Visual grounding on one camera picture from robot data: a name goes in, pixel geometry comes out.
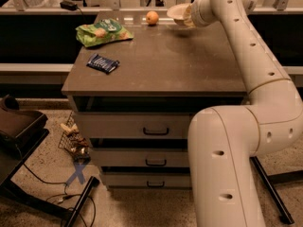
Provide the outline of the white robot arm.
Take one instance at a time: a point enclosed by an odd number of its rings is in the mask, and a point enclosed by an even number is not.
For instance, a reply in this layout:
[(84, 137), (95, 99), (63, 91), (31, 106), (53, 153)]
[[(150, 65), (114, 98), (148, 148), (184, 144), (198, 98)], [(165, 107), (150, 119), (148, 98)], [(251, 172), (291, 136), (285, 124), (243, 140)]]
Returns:
[(197, 227), (266, 227), (250, 157), (290, 146), (302, 133), (302, 99), (247, 18), (253, 0), (197, 0), (195, 26), (220, 22), (249, 98), (192, 118), (188, 158)]

